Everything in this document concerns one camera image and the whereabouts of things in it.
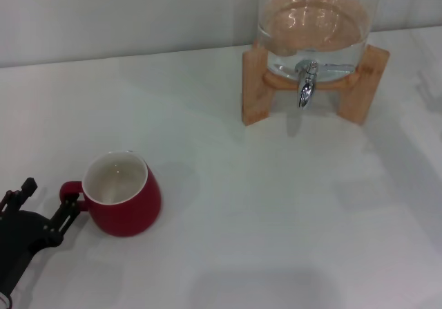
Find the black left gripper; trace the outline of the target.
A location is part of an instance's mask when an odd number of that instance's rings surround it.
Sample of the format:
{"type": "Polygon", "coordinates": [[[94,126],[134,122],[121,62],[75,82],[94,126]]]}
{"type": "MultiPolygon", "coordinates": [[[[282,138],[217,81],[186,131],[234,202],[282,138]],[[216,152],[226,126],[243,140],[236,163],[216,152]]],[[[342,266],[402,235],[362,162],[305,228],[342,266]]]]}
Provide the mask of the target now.
{"type": "Polygon", "coordinates": [[[20,211],[37,190],[27,178],[20,190],[8,190],[1,200],[1,289],[14,290],[33,257],[49,247],[58,247],[81,212],[79,194],[67,194],[49,220],[35,212],[20,211]]]}

